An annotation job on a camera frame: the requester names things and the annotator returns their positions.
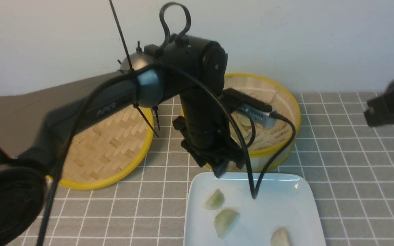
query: gray tiled tablecloth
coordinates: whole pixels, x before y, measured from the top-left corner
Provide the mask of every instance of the gray tiled tablecloth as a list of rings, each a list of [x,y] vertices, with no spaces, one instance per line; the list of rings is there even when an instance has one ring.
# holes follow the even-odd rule
[[[277,172],[310,184],[328,246],[394,246],[394,126],[371,129],[362,115],[373,92],[295,97],[302,126],[295,151]],[[144,163],[108,188],[60,188],[46,245],[180,246],[194,176],[206,171],[171,128],[180,102],[159,107],[160,138]],[[39,219],[12,246],[32,246]]]

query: plate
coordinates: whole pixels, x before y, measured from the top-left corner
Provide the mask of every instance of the plate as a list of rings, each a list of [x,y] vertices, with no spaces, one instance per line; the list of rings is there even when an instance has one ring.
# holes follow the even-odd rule
[[[220,189],[222,208],[206,210],[203,204]],[[217,237],[214,219],[223,209],[239,212],[239,218],[224,240]],[[291,246],[325,246],[323,229],[308,183],[291,174],[267,173],[256,200],[250,195],[246,173],[197,175],[186,204],[184,246],[270,246],[275,230],[286,227]]]

